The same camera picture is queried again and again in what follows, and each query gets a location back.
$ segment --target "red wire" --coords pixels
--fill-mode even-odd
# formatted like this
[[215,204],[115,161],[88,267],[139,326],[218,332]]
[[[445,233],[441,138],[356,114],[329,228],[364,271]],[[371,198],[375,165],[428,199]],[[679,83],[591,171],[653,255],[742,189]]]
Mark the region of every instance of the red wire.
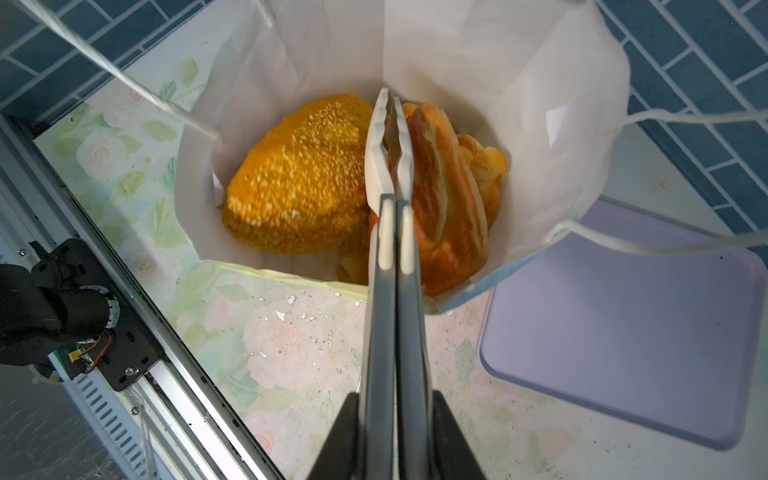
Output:
[[96,357],[96,360],[91,364],[91,366],[88,367],[88,370],[85,370],[86,373],[91,373],[91,371],[96,368],[96,365],[101,361],[101,357],[104,356],[104,354],[107,352],[107,349],[112,345],[112,341],[114,340],[114,337],[109,337],[109,341],[107,342],[107,345],[104,347],[104,349],[101,351],[101,353],[98,354],[98,357]]
[[80,356],[83,356],[86,353],[90,352],[96,345],[98,345],[100,341],[101,341],[101,335],[99,335],[98,338],[96,339],[96,342],[93,345],[89,346],[87,350],[85,350],[83,353],[80,354]]

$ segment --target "white paper bag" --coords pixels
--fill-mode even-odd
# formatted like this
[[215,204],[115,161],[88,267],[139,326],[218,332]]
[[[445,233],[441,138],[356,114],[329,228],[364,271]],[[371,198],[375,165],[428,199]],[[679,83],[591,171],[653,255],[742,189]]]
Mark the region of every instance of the white paper bag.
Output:
[[253,0],[242,13],[193,109],[220,136],[186,127],[178,156],[176,214],[201,259],[365,296],[363,286],[334,282],[336,252],[245,247],[218,207],[268,130],[330,94],[373,103],[387,86],[404,101],[435,103],[458,132],[510,159],[488,263],[434,299],[441,310],[527,263],[547,232],[581,218],[603,190],[629,65],[593,0]]

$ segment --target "bag handle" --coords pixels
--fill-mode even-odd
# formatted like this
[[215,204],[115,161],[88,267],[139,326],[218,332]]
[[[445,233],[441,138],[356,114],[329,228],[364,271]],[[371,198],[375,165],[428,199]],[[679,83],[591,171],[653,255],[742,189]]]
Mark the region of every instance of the bag handle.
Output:
[[182,107],[173,102],[165,101],[155,93],[145,88],[142,84],[128,76],[124,71],[109,61],[108,58],[99,53],[98,50],[88,44],[80,35],[74,33],[67,25],[62,22],[51,10],[43,6],[38,0],[19,0],[30,12],[35,14],[42,23],[47,25],[52,31],[57,33],[64,40],[71,43],[76,49],[85,55],[88,60],[94,62],[99,67],[113,74],[128,87],[133,88],[136,93],[149,100],[150,103],[175,117],[180,118],[185,124],[196,128],[214,140],[218,138],[219,131],[208,120],[192,115]]
[[[602,130],[601,134],[615,132],[625,125],[645,120],[668,121],[685,124],[728,124],[740,121],[760,121],[768,118],[768,110],[758,111],[734,111],[726,114],[674,114],[672,112],[653,109],[628,115],[612,128]],[[617,252],[632,253],[635,255],[651,255],[656,257],[695,257],[699,255],[712,255],[731,250],[733,248],[757,247],[768,243],[768,230],[762,232],[744,233],[734,237],[719,237],[700,243],[692,243],[678,247],[650,247],[640,245],[628,240],[616,238],[606,233],[601,233],[575,220],[563,220],[555,225],[541,242],[543,247],[548,247],[561,240],[569,232],[586,238],[602,247],[616,250]]]

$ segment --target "lavender plastic tray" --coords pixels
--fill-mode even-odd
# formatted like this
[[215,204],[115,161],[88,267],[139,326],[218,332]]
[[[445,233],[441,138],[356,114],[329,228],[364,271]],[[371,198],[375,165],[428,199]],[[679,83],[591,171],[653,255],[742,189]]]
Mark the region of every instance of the lavender plastic tray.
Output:
[[[706,239],[605,202],[583,223],[648,245]],[[765,266],[749,250],[644,257],[571,234],[495,288],[479,359],[496,378],[731,449],[765,291]]]

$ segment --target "bread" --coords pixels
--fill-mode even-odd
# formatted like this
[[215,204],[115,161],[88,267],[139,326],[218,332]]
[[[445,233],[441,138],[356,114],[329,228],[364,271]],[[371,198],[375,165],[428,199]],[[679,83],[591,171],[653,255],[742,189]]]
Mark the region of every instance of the bread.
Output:
[[502,201],[502,181],[509,169],[507,159],[498,148],[483,147],[469,135],[457,135],[457,139],[462,158],[477,183],[490,229]]
[[354,94],[304,105],[248,154],[227,188],[224,225],[240,242],[300,255],[339,246],[367,224],[372,108]]
[[422,283],[426,295],[438,296],[485,265],[488,224],[475,179],[445,112],[433,104],[420,104],[407,121]]

